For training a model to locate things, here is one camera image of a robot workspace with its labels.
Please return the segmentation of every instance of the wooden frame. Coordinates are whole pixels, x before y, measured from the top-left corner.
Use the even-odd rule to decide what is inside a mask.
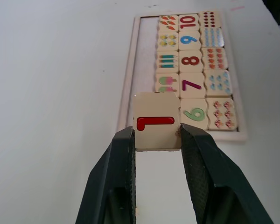
[[[119,119],[117,125],[117,131],[122,130],[127,126],[128,113],[130,109],[130,100],[131,100],[131,91],[133,84],[133,72],[135,66],[135,58],[137,51],[138,35],[140,28],[140,20],[145,17],[158,17],[161,15],[177,15],[177,14],[194,14],[195,12],[164,12],[164,13],[154,13],[154,14],[145,14],[136,16],[133,23],[133,32],[130,43],[130,50],[128,54],[127,66],[126,66],[126,77],[122,91],[121,104],[119,110]],[[228,59],[228,70],[230,72],[230,79],[233,86],[233,100],[235,102],[236,112],[238,116],[238,131],[229,132],[229,131],[207,131],[214,140],[217,141],[245,141],[247,140],[247,129],[244,117],[244,110],[242,99],[238,87],[238,78],[236,75],[235,64],[232,55],[231,43],[229,40],[226,20],[224,12],[220,11],[222,30],[225,41],[225,51]]]

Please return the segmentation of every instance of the wooden puzzle tile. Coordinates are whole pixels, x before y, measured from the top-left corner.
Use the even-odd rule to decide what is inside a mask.
[[[177,15],[161,15],[159,17],[159,32],[177,32],[178,16]]]
[[[203,73],[181,73],[179,76],[181,98],[205,98],[206,89]]]
[[[228,63],[224,48],[201,48],[204,69],[227,69]]]
[[[199,30],[199,16],[197,14],[180,15],[179,31]]]
[[[205,99],[181,99],[181,123],[206,130],[209,125],[206,110]]]
[[[238,127],[234,102],[230,98],[206,98],[207,115],[210,119],[209,130],[232,131]]]
[[[158,51],[156,60],[156,73],[177,73],[178,52]]]
[[[221,28],[200,28],[202,47],[223,47],[224,39]]]
[[[199,50],[201,48],[198,31],[179,32],[179,50]]]
[[[229,97],[232,87],[227,70],[204,70],[207,97]]]
[[[176,73],[156,73],[156,92],[175,92],[179,97],[179,76]]]
[[[199,13],[199,22],[201,28],[221,27],[220,13],[216,11],[204,11]]]
[[[133,97],[136,149],[181,147],[180,100],[173,92],[142,92]]]
[[[178,33],[158,33],[157,51],[178,50]]]
[[[179,52],[180,72],[202,72],[202,54],[199,50],[182,50]]]

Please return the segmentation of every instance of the yellow illustration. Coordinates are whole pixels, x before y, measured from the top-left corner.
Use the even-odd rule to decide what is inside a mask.
[[[168,44],[171,45],[171,46],[175,46],[176,45],[176,43],[174,41],[170,41]]]
[[[166,35],[162,35],[162,36],[160,36],[160,38],[161,38],[162,40],[166,40],[168,37],[167,37]]]
[[[171,40],[176,39],[176,36],[174,36],[174,35],[170,35],[170,36],[168,36],[168,37],[169,37],[169,39],[171,39]]]
[[[166,42],[164,42],[164,41],[162,41],[162,42],[160,42],[160,45],[161,45],[161,46],[166,46],[166,45],[167,45],[167,43],[166,43]]]

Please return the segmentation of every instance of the red number 8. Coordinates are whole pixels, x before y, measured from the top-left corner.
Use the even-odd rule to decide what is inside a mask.
[[[183,57],[182,58],[182,64],[184,65],[198,65],[199,64],[199,58],[192,56],[192,57]]]

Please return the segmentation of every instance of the red number 10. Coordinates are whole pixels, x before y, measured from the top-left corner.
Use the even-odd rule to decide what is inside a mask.
[[[183,22],[183,23],[193,23],[193,22],[195,22],[195,17],[184,16],[180,19],[180,21]],[[183,25],[181,25],[181,29],[184,28],[184,27],[194,27],[194,26],[196,26],[196,24],[183,24]]]

